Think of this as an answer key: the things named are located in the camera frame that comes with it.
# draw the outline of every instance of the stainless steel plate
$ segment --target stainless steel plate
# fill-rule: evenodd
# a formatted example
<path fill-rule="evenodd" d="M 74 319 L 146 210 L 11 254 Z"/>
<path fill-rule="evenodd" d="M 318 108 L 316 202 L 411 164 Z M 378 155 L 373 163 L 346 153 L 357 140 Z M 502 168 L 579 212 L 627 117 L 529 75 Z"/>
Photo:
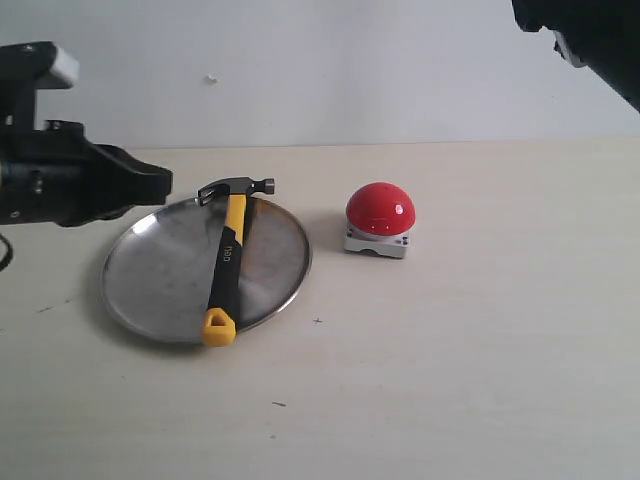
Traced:
<path fill-rule="evenodd" d="M 102 297 L 130 330 L 168 343 L 200 343 L 226 199 L 169 205 L 133 225 L 102 271 Z M 251 198 L 240 275 L 242 319 L 251 328 L 286 307 L 311 265 L 311 245 L 283 208 Z"/>

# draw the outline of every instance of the hammer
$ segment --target hammer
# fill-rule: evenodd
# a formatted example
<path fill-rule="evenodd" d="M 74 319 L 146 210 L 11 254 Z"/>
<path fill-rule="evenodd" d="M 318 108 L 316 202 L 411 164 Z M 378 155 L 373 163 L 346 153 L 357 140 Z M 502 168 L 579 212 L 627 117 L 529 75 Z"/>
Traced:
<path fill-rule="evenodd" d="M 247 197 L 256 192 L 273 195 L 275 180 L 256 182 L 248 177 L 227 178 L 210 183 L 198 191 L 198 204 L 228 196 L 227 216 L 222 229 L 211 294 L 202 326 L 202 343 L 212 347 L 231 344 L 236 337 L 236 322 L 240 319 L 240 262 L 244 240 L 244 217 Z"/>

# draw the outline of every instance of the red dome button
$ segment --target red dome button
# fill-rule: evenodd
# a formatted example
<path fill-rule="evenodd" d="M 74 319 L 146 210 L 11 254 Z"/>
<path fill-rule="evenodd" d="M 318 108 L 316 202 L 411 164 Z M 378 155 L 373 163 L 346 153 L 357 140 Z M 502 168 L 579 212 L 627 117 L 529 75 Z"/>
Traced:
<path fill-rule="evenodd" d="M 349 199 L 347 218 L 356 228 L 374 235 L 399 235 L 416 221 L 407 192 L 391 183 L 365 185 Z"/>

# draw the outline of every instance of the yellow and black handle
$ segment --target yellow and black handle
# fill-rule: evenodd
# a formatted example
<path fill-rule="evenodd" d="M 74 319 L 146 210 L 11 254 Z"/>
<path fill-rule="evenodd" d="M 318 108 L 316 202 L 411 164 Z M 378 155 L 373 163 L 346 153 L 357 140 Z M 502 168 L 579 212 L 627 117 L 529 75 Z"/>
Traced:
<path fill-rule="evenodd" d="M 240 311 L 240 264 L 247 195 L 229 195 L 227 217 L 213 272 L 202 342 L 212 347 L 229 345 L 236 337 Z"/>

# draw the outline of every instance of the wall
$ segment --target wall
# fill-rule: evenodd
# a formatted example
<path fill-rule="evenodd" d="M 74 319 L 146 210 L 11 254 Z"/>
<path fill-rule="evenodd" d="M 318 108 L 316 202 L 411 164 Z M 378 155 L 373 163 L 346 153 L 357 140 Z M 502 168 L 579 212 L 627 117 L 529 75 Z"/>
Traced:
<path fill-rule="evenodd" d="M 0 41 L 81 60 L 41 117 L 128 147 L 633 135 L 592 72 L 508 0 L 20 0 Z M 211 74 L 216 84 L 207 84 Z"/>

